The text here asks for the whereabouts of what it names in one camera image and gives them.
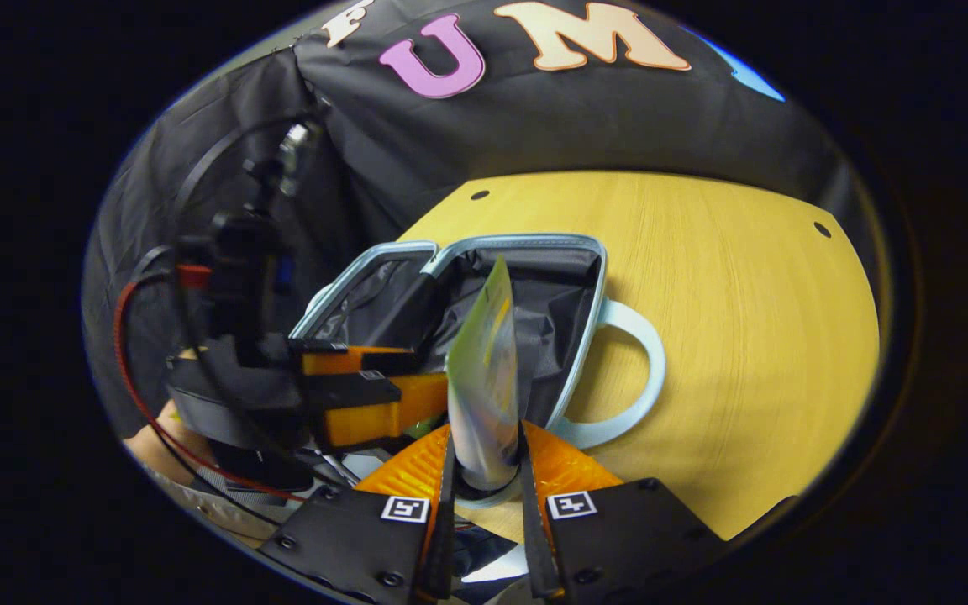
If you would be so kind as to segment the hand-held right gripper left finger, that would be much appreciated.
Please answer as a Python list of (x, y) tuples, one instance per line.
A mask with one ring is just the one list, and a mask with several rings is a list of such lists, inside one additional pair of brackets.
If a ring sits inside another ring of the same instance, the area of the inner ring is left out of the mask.
[(455, 452), (449, 425), (352, 489), (317, 490), (281, 526), (281, 566), (349, 602), (435, 604), (452, 592)]

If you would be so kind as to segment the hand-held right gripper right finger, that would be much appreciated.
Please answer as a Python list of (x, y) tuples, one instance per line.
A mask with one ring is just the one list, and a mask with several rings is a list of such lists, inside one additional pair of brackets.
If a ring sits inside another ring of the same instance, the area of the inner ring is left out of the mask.
[(661, 602), (729, 544), (654, 477), (623, 480), (549, 430), (521, 424), (523, 543), (546, 602)]

